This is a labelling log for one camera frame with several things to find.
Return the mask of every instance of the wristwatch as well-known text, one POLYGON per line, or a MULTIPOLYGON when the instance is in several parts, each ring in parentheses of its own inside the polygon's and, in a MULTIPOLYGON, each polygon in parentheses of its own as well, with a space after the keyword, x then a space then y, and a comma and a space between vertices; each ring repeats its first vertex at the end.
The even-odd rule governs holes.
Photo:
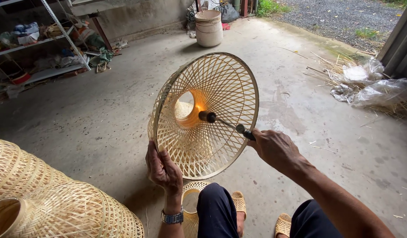
POLYGON ((167 223, 167 224, 182 223, 182 222, 183 222, 183 219, 184 219, 184 217, 183 217, 183 211, 184 211, 183 205, 181 205, 180 213, 177 214, 177 215, 166 215, 166 214, 164 213, 164 209, 163 209, 163 210, 161 211, 161 220, 162 220, 162 222, 167 223))

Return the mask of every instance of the woven bamboo lampshade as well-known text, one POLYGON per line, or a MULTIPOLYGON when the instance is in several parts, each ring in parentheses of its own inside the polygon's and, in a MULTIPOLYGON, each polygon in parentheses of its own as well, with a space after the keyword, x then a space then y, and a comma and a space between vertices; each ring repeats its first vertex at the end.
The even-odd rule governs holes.
MULTIPOLYGON (((186 184, 183 187, 183 195, 181 196, 181 203, 183 203, 184 198, 195 192, 201 192, 209 182, 205 181, 193 181, 186 184)), ((199 227, 199 217, 197 216, 197 212, 188 212, 184 210, 184 221, 182 223, 184 237, 185 238, 196 238, 197 237, 197 229, 199 227)))
POLYGON ((16 144, 0 140, 0 198, 22 197, 47 184, 70 180, 16 144))
POLYGON ((142 238, 124 205, 80 181, 57 182, 24 198, 0 199, 0 238, 142 238))
POLYGON ((253 73, 237 56, 225 52, 203 55, 181 66, 159 91, 148 136, 163 145, 183 178, 204 180, 225 170, 246 146, 242 134, 226 125, 201 121, 211 111, 233 125, 252 129, 259 94, 253 73), (194 104, 180 102, 190 92, 194 104))

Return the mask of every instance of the hand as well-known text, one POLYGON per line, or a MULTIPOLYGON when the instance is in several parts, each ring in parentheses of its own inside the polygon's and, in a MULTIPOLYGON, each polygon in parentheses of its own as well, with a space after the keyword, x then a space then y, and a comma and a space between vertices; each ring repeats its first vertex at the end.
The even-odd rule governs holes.
POLYGON ((180 168, 171 160, 164 147, 159 148, 159 154, 155 143, 150 140, 148 153, 146 154, 148 166, 148 179, 161 186, 168 198, 178 197, 183 193, 183 176, 180 168))
POLYGON ((252 129, 256 141, 248 141, 267 164, 287 177, 300 171, 304 165, 311 165, 300 153, 289 136, 281 131, 252 129))

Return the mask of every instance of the sandal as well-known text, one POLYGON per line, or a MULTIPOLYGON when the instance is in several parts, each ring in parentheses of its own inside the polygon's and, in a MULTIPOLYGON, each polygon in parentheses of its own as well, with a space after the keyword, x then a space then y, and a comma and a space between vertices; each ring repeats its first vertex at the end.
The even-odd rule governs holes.
POLYGON ((291 217, 288 214, 282 213, 277 219, 277 223, 275 224, 275 235, 274 237, 277 238, 277 234, 283 234, 287 237, 290 237, 290 228, 291 228, 291 217))
POLYGON ((236 191, 232 193, 231 198, 236 207, 236 212, 244 212, 244 220, 246 220, 246 204, 244 203, 243 193, 236 191))

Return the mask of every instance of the gravel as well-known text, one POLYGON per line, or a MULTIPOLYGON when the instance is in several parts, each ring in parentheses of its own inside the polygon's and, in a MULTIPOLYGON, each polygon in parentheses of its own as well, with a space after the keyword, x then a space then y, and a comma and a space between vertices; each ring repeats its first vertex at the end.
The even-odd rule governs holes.
POLYGON ((335 38, 360 50, 379 50, 394 29, 403 11, 369 0, 281 0, 292 11, 273 19, 305 28, 318 35, 335 38), (375 40, 360 39, 355 30, 378 30, 375 40))

